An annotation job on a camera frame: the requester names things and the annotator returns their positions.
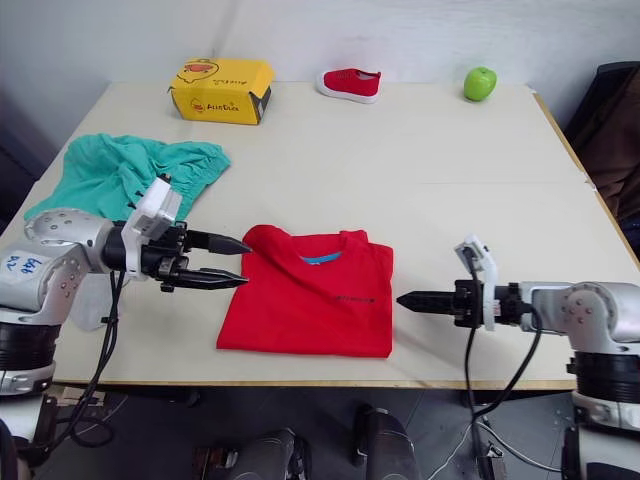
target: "green apple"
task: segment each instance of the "green apple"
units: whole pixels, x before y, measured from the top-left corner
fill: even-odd
[[[497,81],[496,72],[487,67],[476,67],[464,79],[464,96],[480,102],[493,92]]]

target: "table edge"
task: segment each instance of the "table edge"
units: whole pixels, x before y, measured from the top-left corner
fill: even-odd
[[[602,207],[604,212],[607,214],[607,217],[609,218],[609,222],[613,226],[614,230],[618,233],[618,237],[620,238],[620,241],[622,241],[623,245],[627,249],[627,252],[629,253],[629,256],[631,257],[631,260],[635,264],[636,268],[640,270],[640,261],[638,261],[638,257],[636,257],[636,254],[631,248],[631,245],[629,245],[629,242],[627,241],[627,237],[625,237],[624,233],[622,233],[622,229],[620,228],[620,225],[618,225],[618,222],[616,221],[615,217],[611,213],[611,210],[609,210],[609,207],[607,207],[607,204],[602,198],[602,195],[600,195],[600,192],[598,192],[595,185],[591,181],[591,177],[587,173],[587,170],[584,168],[584,165],[582,165],[582,162],[578,158],[578,155],[576,155],[576,152],[573,150],[573,147],[569,144],[567,137],[564,136],[564,133],[562,132],[562,130],[560,129],[560,126],[558,125],[558,122],[556,122],[556,119],[553,118],[553,114],[551,113],[547,105],[544,103],[544,100],[542,99],[539,93],[533,92],[533,98],[535,98],[536,102],[538,103],[538,106],[542,110],[542,113],[544,113],[544,116],[546,117],[547,122],[549,122],[549,124],[551,125],[551,128],[553,128],[553,131],[556,133],[558,139],[560,140],[565,150],[571,157],[571,160],[573,160],[573,163],[575,163],[576,167],[578,167],[578,169],[585,174],[586,178],[588,179],[587,181],[593,186],[593,191],[596,195],[596,198],[598,199],[598,203],[600,203],[600,207]]]
[[[86,384],[86,380],[56,379],[54,383]],[[502,380],[479,380],[471,382],[474,390],[502,390],[507,382]],[[154,387],[372,387],[372,388],[429,388],[464,390],[462,380],[222,380],[205,382],[173,381],[104,381],[100,385],[108,386],[154,386]],[[575,380],[523,380],[515,390],[574,390]]]

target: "teal cloth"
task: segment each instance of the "teal cloth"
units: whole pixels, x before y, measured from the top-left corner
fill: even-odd
[[[79,208],[111,220],[126,220],[129,202],[140,200],[156,177],[171,175],[182,195],[176,220],[184,220],[195,199],[229,166],[219,145],[204,142],[166,144],[134,136],[85,135],[69,144],[64,171],[51,196],[25,213],[50,208]]]

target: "red sneaker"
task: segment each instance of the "red sneaker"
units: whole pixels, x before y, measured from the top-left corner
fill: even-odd
[[[323,72],[318,76],[316,88],[329,97],[373,103],[378,99],[381,76],[380,72],[368,73],[355,68]]]

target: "white table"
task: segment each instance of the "white table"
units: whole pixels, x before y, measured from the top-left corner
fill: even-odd
[[[270,223],[291,234],[364,228],[395,250],[394,296],[451,290],[467,278],[452,251],[476,233],[500,280],[619,281],[640,273],[603,204],[533,92],[500,85],[472,104],[452,86],[386,84],[374,105],[323,97],[305,83],[276,83],[260,126],[180,119],[164,84],[113,84],[71,139],[138,135],[221,144],[232,167],[196,202],[191,228],[241,238]],[[62,149],[33,187],[0,246],[20,234],[24,211],[62,172]],[[239,257],[193,252],[191,266],[240,271]],[[361,385],[461,387],[468,331],[449,317],[394,306],[386,359],[218,351],[232,291],[159,291],[131,282],[120,335],[102,380],[162,385]],[[56,379],[86,381],[102,333],[68,322]],[[480,331],[472,355],[478,388],[504,386],[532,336]],[[571,388],[565,338],[544,337],[520,388]]]

